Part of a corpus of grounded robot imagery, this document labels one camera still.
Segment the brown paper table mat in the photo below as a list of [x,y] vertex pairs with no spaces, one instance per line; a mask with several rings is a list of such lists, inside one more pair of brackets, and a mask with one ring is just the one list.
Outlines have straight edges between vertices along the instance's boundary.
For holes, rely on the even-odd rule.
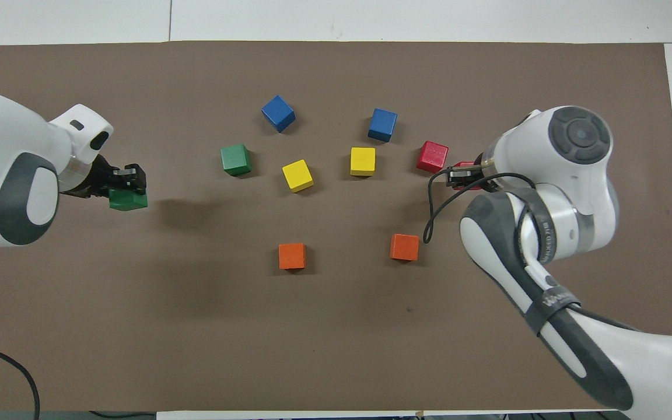
[[[147,208],[62,197],[40,241],[0,249],[0,351],[45,411],[595,408],[470,261],[449,205],[418,260],[425,141],[475,159],[533,109],[582,106],[614,137],[613,242],[549,265],[585,308],[672,335],[672,112],[661,44],[0,46],[0,94],[47,119],[82,103],[138,163]],[[280,95],[296,120],[261,112]],[[376,107],[390,142],[366,136]],[[221,148],[253,170],[230,176]],[[352,147],[376,149],[371,177]],[[314,186],[291,193],[304,159]],[[306,268],[279,269],[304,243]]]

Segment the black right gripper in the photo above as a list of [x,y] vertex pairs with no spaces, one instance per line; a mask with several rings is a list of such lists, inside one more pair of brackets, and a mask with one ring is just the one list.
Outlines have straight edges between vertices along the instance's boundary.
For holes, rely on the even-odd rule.
[[[501,173],[496,166],[494,154],[480,153],[475,159],[477,165],[451,166],[446,169],[446,186],[453,189],[463,189],[481,178]],[[482,183],[482,189],[487,192],[506,191],[509,183],[503,177],[488,179]]]

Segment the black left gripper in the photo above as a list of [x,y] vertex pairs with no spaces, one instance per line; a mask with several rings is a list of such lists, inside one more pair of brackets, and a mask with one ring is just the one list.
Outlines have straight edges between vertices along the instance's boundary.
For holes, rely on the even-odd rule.
[[[125,175],[115,174],[119,170],[125,170]],[[86,177],[77,186],[61,191],[61,194],[85,199],[109,197],[110,189],[146,194],[146,173],[138,164],[129,164],[123,168],[113,166],[102,154],[98,154]]]

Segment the green wooden cube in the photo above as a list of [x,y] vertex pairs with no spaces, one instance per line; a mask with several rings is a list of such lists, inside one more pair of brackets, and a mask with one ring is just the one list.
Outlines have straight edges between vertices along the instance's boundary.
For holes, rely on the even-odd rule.
[[130,212],[148,206],[146,194],[138,194],[129,190],[110,190],[108,198],[109,207],[120,212]]
[[250,152],[244,144],[222,147],[222,170],[230,176],[240,176],[253,171]]

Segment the yellow wooden cube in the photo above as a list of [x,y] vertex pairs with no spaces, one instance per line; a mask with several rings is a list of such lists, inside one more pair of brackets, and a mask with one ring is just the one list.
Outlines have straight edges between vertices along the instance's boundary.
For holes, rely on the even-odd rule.
[[352,147],[349,175],[371,177],[376,172],[376,149],[374,147]]
[[314,178],[304,159],[283,166],[282,172],[291,193],[299,193],[314,186]]

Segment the blue wooden cube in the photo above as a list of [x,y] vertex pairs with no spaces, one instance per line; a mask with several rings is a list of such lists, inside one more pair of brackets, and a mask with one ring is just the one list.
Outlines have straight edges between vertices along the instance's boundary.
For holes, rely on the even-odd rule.
[[390,142],[394,135],[398,114],[380,107],[373,110],[368,128],[368,138],[381,142]]
[[286,130],[296,120],[293,107],[280,95],[274,96],[261,108],[265,119],[278,133]]

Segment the orange wooden cube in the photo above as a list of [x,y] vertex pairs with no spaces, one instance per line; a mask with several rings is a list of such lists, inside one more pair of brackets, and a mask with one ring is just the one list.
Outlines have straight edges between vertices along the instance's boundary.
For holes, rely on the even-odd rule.
[[306,268],[306,245],[304,243],[279,244],[278,268],[280,270],[301,270]]
[[420,241],[418,236],[400,233],[392,234],[389,249],[390,258],[399,261],[418,260]]

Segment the red wooden cube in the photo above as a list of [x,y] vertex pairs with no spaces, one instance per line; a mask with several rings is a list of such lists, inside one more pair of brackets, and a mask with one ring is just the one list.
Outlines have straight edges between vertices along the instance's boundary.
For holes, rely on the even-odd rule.
[[[469,167],[469,166],[473,166],[473,165],[477,165],[477,162],[472,162],[472,160],[461,160],[460,162],[457,162],[455,164],[456,167]],[[467,178],[467,184],[471,183],[472,181],[475,181],[475,179],[474,178],[473,179]],[[462,190],[465,186],[466,186],[466,184],[459,184],[459,186],[457,186],[453,189],[456,190],[456,191],[459,191],[459,190]],[[480,184],[479,186],[477,185],[474,188],[471,188],[470,191],[480,191],[482,189],[483,189],[483,184]]]
[[435,174],[445,168],[446,157],[450,148],[436,142],[425,141],[419,149],[416,169]]

